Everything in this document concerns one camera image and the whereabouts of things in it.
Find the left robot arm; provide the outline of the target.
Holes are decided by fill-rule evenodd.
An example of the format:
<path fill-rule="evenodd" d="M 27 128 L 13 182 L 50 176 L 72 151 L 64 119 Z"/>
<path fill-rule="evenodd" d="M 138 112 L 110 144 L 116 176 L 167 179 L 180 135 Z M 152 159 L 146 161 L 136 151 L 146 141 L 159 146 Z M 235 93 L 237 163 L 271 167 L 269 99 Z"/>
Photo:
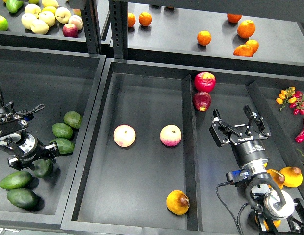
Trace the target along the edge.
<path fill-rule="evenodd" d="M 4 102 L 0 88 L 0 149 L 9 153 L 9 167 L 21 171 L 25 168 L 35 170 L 33 164 L 38 159 L 55 160 L 60 156 L 57 142 L 44 145 L 33 134 L 27 131 L 33 114 L 44 109 L 39 104 L 32 110 L 15 111 L 14 102 Z"/>

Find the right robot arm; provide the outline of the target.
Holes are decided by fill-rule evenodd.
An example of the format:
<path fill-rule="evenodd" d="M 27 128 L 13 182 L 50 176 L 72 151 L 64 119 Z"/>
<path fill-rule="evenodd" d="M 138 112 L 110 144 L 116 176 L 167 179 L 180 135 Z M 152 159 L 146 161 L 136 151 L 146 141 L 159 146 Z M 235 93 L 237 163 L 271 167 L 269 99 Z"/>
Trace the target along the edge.
<path fill-rule="evenodd" d="M 287 235 L 304 235 L 304 202 L 293 199 L 279 188 L 266 171 L 268 162 L 262 140 L 271 132 L 264 117 L 252 112 L 248 105 L 243 108 L 248 123 L 230 125 L 225 123 L 218 109 L 213 110 L 213 121 L 209 128 L 218 147 L 229 144 L 239 170 L 228 172 L 224 185 L 243 187 L 247 199 L 244 206 L 250 206 L 255 215 L 261 235 L 279 235 L 275 221 L 286 220 Z"/>

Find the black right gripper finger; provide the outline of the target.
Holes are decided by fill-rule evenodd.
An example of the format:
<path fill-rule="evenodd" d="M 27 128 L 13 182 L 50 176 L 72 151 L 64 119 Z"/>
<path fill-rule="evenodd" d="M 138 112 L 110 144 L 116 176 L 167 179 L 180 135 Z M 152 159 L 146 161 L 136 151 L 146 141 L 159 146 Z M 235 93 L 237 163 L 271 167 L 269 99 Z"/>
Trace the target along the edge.
<path fill-rule="evenodd" d="M 249 105 L 245 105 L 243 110 L 248 119 L 245 134 L 251 135 L 253 131 L 256 131 L 258 134 L 262 134 L 265 129 L 262 117 L 258 116 L 255 112 L 252 112 Z"/>
<path fill-rule="evenodd" d="M 227 123 L 225 123 L 224 121 L 222 121 L 222 118 L 219 114 L 218 109 L 214 109 L 213 110 L 213 124 L 216 124 L 217 128 L 224 134 L 227 136 L 230 136 L 231 134 L 235 134 L 238 135 L 238 131 L 235 129 L 234 126 L 231 126 Z"/>

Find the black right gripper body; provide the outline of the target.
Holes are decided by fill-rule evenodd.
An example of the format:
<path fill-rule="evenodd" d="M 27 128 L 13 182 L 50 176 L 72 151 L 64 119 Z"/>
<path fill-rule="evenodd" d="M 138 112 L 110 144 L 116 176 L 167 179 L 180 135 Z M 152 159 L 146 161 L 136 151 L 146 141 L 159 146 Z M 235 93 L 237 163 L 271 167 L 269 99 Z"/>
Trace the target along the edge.
<path fill-rule="evenodd" d="M 256 131 L 252 126 L 210 126 L 209 131 L 218 147 L 230 144 L 241 170 L 265 171 L 268 157 L 262 140 L 271 136 L 268 129 Z"/>

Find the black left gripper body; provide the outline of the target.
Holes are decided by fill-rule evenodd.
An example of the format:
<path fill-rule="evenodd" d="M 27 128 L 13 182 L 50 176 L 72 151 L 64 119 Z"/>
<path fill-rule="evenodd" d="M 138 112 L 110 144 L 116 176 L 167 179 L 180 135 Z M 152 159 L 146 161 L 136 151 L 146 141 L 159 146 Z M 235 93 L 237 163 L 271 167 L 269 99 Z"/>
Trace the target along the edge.
<path fill-rule="evenodd" d="M 33 164 L 38 159 L 46 160 L 60 156 L 56 142 L 43 145 L 30 133 L 26 133 L 25 138 L 18 143 L 8 138 L 7 146 L 13 151 L 12 156 L 8 158 L 8 165 L 13 169 L 25 169 L 27 165 Z"/>

